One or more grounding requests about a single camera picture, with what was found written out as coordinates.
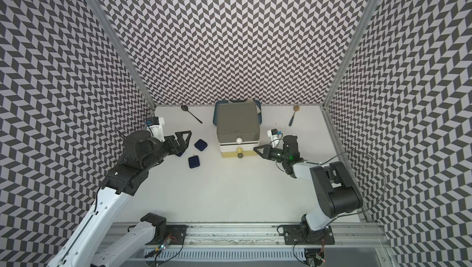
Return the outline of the navy brooch box two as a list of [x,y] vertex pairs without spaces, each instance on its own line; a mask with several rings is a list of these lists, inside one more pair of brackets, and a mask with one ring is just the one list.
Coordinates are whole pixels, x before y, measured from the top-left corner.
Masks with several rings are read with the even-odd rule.
[[194,147],[199,150],[199,151],[204,151],[207,147],[208,147],[208,144],[202,140],[202,139],[199,139],[195,144],[194,144]]

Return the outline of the navy brooch box three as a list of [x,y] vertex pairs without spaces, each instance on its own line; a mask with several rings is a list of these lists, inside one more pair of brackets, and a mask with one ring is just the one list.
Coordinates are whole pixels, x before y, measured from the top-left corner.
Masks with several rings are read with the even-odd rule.
[[197,155],[188,158],[188,164],[190,169],[194,169],[200,166],[200,159]]

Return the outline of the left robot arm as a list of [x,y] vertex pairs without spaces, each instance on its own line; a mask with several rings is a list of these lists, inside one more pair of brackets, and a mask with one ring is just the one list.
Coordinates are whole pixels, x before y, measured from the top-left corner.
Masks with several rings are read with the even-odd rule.
[[108,171],[95,202],[48,266],[119,267],[145,244],[154,239],[165,240],[166,218],[149,213],[107,249],[98,250],[118,214],[148,178],[149,170],[160,165],[166,156],[184,152],[191,136],[191,131],[179,131],[160,141],[150,131],[129,134],[123,141],[124,153]]

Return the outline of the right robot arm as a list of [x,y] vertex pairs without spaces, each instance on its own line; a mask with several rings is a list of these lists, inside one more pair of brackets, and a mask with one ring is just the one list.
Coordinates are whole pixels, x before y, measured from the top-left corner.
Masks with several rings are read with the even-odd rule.
[[323,166],[303,159],[297,136],[285,136],[282,143],[281,149],[265,144],[253,150],[263,159],[280,163],[290,177],[312,182],[315,208],[302,216],[301,236],[307,242],[322,240],[329,234],[329,225],[338,217],[363,207],[363,197],[343,162]]

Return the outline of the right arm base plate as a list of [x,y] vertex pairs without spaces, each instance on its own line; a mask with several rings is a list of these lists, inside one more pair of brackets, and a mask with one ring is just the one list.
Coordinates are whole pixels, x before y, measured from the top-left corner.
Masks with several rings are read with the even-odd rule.
[[313,231],[301,225],[282,225],[280,227],[286,245],[308,244],[308,245],[335,245],[334,235],[331,227]]

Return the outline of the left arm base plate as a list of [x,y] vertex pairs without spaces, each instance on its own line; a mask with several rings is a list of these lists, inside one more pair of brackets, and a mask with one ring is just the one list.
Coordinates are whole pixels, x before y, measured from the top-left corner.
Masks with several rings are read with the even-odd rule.
[[153,240],[147,243],[147,246],[157,246],[162,244],[169,236],[171,238],[171,246],[181,246],[184,243],[188,226],[185,224],[167,225],[166,228],[157,230]]

